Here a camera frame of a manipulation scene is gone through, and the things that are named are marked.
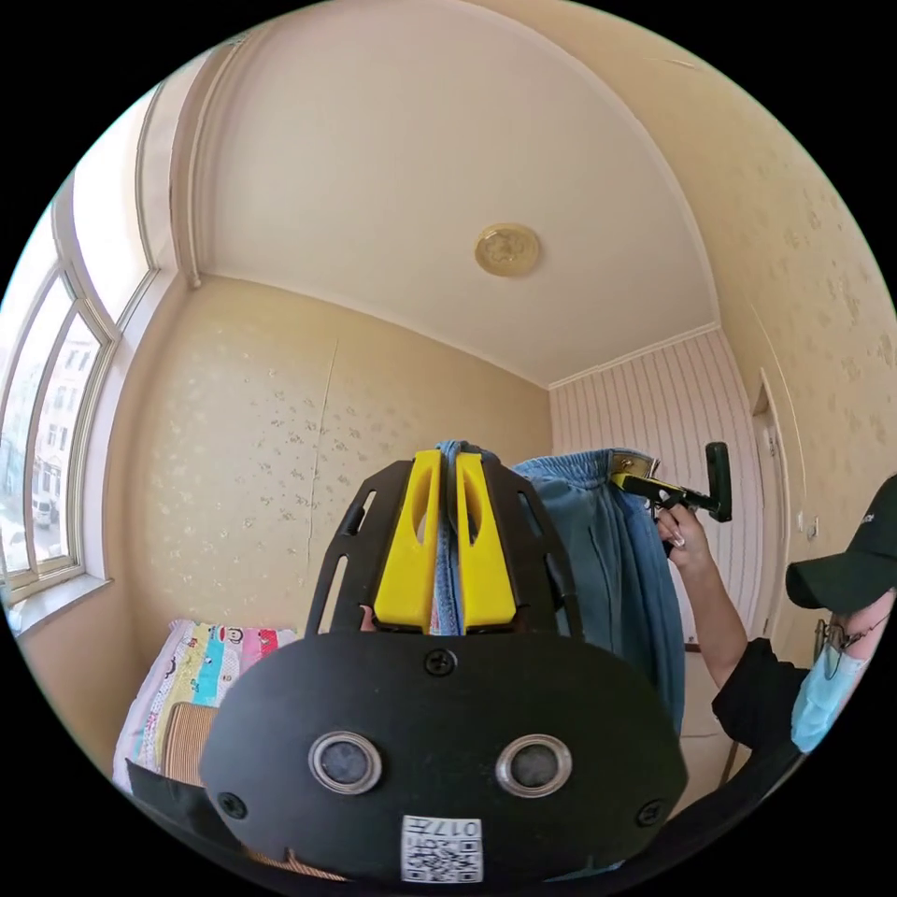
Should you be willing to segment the person's right hand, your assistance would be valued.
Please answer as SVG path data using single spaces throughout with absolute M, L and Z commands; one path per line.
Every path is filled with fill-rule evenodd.
M 683 505 L 660 508 L 656 526 L 669 559 L 680 573 L 701 573 L 712 565 L 705 529 L 696 515 Z

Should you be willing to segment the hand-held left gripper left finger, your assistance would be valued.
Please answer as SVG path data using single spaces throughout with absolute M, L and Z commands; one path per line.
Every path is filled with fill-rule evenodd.
M 440 498 L 441 453 L 419 451 L 408 471 L 373 606 L 382 628 L 431 624 Z

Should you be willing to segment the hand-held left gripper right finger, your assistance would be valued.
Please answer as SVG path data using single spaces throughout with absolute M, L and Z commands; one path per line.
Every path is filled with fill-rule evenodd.
M 513 621 L 517 606 L 483 457 L 459 454 L 455 476 L 462 626 L 505 628 Z

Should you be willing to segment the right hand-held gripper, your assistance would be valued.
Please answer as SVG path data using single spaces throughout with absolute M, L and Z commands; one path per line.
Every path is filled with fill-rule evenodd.
M 641 477 L 631 473 L 616 473 L 611 482 L 625 492 L 646 492 L 652 511 L 670 510 L 683 506 L 692 512 L 710 512 L 710 497 L 697 491 L 665 483 L 654 477 Z

